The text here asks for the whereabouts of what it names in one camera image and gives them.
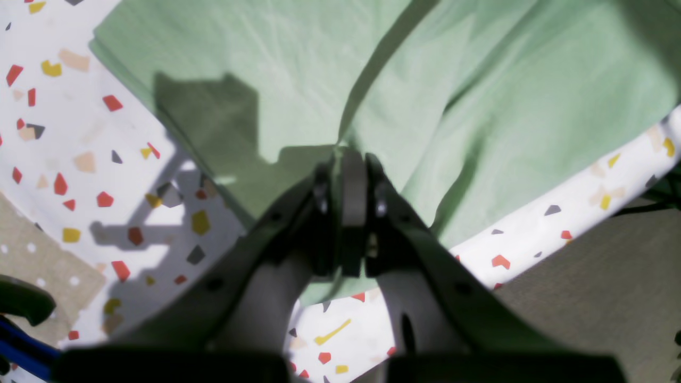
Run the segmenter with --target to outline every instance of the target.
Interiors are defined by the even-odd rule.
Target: yellow confetti shape
[[[331,339],[335,334],[338,334],[341,330],[343,330],[348,324],[350,324],[351,320],[348,319],[343,323],[340,327],[337,329],[333,330],[332,332],[328,333],[327,335],[324,335],[323,337],[316,337],[315,338],[315,343],[318,345],[323,345],[326,343],[329,339]]]
[[[140,151],[142,152],[142,157],[144,157],[144,159],[149,158],[149,155],[153,152],[151,148],[140,149]]]
[[[42,10],[42,8],[45,6],[45,2],[41,1],[39,3],[32,3],[29,5],[29,13],[30,14],[36,14]]]
[[[146,197],[146,201],[149,202],[152,209],[156,209],[163,204],[163,200],[153,194],[145,194],[144,197]]]
[[[609,194],[604,195],[603,199],[601,199],[601,209],[607,210],[607,208],[610,206],[611,200],[612,197]]]
[[[674,148],[674,143],[669,139],[669,137],[665,138],[665,141],[662,143],[662,146],[664,146],[665,149],[667,149],[667,157],[674,156],[676,149]]]
[[[106,318],[104,324],[102,324],[101,326],[101,330],[105,334],[111,335],[111,333],[113,333],[114,330],[116,330],[116,328],[121,325],[121,323],[123,323],[123,316],[120,314],[114,314]]]
[[[56,63],[54,65],[50,64],[50,60],[45,60],[40,64],[43,69],[43,73],[51,77],[61,76],[61,64]]]
[[[191,229],[198,235],[204,235],[210,230],[210,222],[206,211],[201,210],[191,216]]]
[[[121,300],[118,298],[111,298],[104,304],[104,313],[112,315],[116,309],[121,306]]]
[[[607,165],[612,169],[613,166],[615,166],[615,163],[617,160],[620,159],[620,154],[617,153],[617,155],[607,161]]]
[[[66,243],[76,243],[80,241],[80,230],[73,228],[64,229],[62,241]]]

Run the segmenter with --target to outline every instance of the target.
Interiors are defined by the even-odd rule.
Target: red confetti shape
[[[322,365],[329,363],[330,360],[331,360],[331,353],[330,352],[320,352],[319,353],[319,361],[321,362]]]
[[[35,106],[35,88],[29,89],[29,106]]]
[[[99,207],[110,207],[113,204],[114,204],[114,198],[112,196],[110,196],[109,194],[107,194],[106,191],[99,193],[99,195],[97,196],[97,206],[99,206]]]
[[[16,182],[17,185],[21,182],[21,177],[22,175],[19,169],[14,168],[14,170],[12,171],[12,178],[14,179],[14,182]]]
[[[130,277],[130,270],[122,260],[115,260],[114,262],[111,262],[111,266],[114,267],[114,271],[116,271],[116,275],[118,275],[118,279],[121,282],[127,281],[127,279]]]
[[[66,184],[66,180],[61,173],[57,174],[57,179],[54,180],[54,193],[60,196],[64,196],[66,191],[69,189],[69,185]]]
[[[352,297],[353,297],[354,299],[357,299],[358,301],[364,302],[364,293],[363,293],[363,292],[361,292],[361,293],[359,293],[359,294],[357,294],[357,295],[353,295]]]
[[[144,237],[142,236],[142,230],[140,228],[130,228],[128,230],[128,239],[135,246],[139,246],[144,242]]]
[[[76,200],[68,200],[64,202],[64,206],[66,206],[70,211],[76,210]]]
[[[149,146],[149,149],[151,149],[151,152],[154,153],[154,157],[156,157],[156,159],[161,158],[161,154],[151,143],[147,142],[146,144]]]
[[[494,257],[494,259],[492,260],[492,267],[497,266],[504,266],[504,269],[508,270],[511,268],[511,263],[509,262],[508,259],[504,258],[504,256],[499,255]]]
[[[19,77],[19,74],[21,71],[23,71],[24,68],[20,67],[19,65],[12,65],[10,68],[10,71],[7,73],[7,86],[11,87],[12,84],[14,84],[14,81],[16,80],[17,77]]]
[[[102,100],[106,104],[106,107],[109,108],[110,112],[115,112],[118,109],[123,109],[123,104],[121,104],[121,102],[114,95],[102,97]]]

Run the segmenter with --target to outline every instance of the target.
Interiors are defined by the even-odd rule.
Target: green cloth
[[[91,48],[247,227],[341,143],[451,247],[664,117],[680,21],[664,0],[123,0]]]

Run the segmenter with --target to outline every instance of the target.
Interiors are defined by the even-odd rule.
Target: beige confetti shape
[[[87,72],[90,70],[90,57],[81,56],[68,49],[62,49],[57,55],[59,60],[61,60],[64,65],[69,68],[80,70],[81,72]]]
[[[595,162],[591,166],[591,174],[595,175],[598,178],[605,178],[605,170],[601,167],[601,165],[598,162]]]
[[[19,129],[19,136],[24,141],[35,140],[35,129],[31,129],[31,128],[28,128],[28,127],[25,127],[23,129]]]
[[[366,292],[366,294],[369,295],[369,300],[373,301],[376,298],[378,298],[379,296],[381,296],[381,289],[380,288],[373,288],[373,289],[369,290],[368,292]]]
[[[291,339],[291,343],[289,344],[289,348],[291,350],[300,350],[301,348],[307,347],[307,342],[303,338],[301,338],[299,335],[293,339]]]
[[[74,158],[74,163],[81,172],[94,173],[97,171],[95,168],[95,154],[91,151]]]
[[[47,177],[45,177],[45,174],[41,174],[40,178],[38,179],[37,188],[38,189],[44,189],[48,186],[50,186],[50,182],[47,181]]]
[[[90,144],[92,141],[97,139],[97,137],[99,137],[99,135],[104,131],[105,127],[106,122],[102,121],[101,119],[96,120],[92,125],[92,128],[80,138],[80,142],[83,145]]]
[[[658,125],[653,125],[650,129],[646,131],[646,135],[648,136],[648,138],[650,139],[650,143],[652,144],[652,151],[654,151],[655,153],[661,151],[664,138],[662,136],[662,132],[660,132],[660,127]]]
[[[589,205],[591,205],[591,206],[596,206],[596,205],[598,205],[598,203],[601,202],[601,200],[602,200],[603,197],[606,195],[606,193],[607,193],[607,191],[606,191],[605,188],[601,185],[601,186],[599,187],[598,191],[596,191],[596,193],[595,193],[593,196],[589,197]]]

